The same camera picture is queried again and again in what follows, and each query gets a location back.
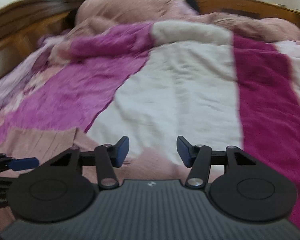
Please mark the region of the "magenta patchwork quilt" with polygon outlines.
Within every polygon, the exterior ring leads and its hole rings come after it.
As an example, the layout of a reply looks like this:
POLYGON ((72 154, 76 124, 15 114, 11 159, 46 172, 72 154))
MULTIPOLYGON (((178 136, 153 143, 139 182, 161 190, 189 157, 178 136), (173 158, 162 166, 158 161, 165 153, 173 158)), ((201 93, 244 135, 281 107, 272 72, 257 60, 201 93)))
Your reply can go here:
POLYGON ((292 180, 300 228, 300 41, 186 21, 48 38, 0 81, 0 153, 45 162, 130 138, 120 179, 186 179, 182 135, 236 145, 292 180))

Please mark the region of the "pink fuzzy blanket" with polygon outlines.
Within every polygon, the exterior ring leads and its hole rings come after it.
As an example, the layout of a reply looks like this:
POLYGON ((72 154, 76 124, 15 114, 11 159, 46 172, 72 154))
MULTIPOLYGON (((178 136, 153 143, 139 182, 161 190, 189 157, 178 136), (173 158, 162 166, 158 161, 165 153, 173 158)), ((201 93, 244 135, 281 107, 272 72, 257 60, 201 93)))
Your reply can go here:
POLYGON ((65 38, 94 36, 119 24, 165 20, 213 24, 267 43, 300 41, 300 28, 287 20, 255 20, 226 12, 200 15, 183 0, 86 0, 76 13, 75 27, 65 38))

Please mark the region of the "wooden side cabinet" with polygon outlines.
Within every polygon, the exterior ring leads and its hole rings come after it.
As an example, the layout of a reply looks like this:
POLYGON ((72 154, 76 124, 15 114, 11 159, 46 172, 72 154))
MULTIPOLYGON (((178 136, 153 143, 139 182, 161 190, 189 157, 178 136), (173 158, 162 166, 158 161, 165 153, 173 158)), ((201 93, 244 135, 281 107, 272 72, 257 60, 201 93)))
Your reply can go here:
POLYGON ((200 13, 227 12, 254 19, 281 18, 300 28, 300 12, 257 0, 196 0, 200 13))

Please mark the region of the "wooden headboard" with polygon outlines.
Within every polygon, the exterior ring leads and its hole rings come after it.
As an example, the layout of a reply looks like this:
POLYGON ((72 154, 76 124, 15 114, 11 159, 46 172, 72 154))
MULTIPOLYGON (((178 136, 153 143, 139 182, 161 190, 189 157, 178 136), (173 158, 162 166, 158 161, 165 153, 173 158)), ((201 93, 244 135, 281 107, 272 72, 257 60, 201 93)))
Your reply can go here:
POLYGON ((1 8, 0 79, 37 50, 41 37, 72 29, 84 1, 19 0, 1 8))

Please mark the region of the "pink knitted cardigan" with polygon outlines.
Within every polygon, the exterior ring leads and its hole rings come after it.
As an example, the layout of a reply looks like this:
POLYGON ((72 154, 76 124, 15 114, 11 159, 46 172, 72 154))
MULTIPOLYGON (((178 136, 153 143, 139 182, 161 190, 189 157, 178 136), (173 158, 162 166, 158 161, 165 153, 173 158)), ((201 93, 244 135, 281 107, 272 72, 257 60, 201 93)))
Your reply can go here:
MULTIPOLYGON (((92 151, 98 144, 77 128, 66 131, 14 128, 0 143, 0 153, 16 159, 35 157, 43 164, 71 146, 78 146, 82 151, 92 151)), ((123 165, 115 169, 119 182, 125 179, 185 181, 189 172, 183 164, 169 160, 159 147, 142 147, 137 156, 128 155, 123 165)))

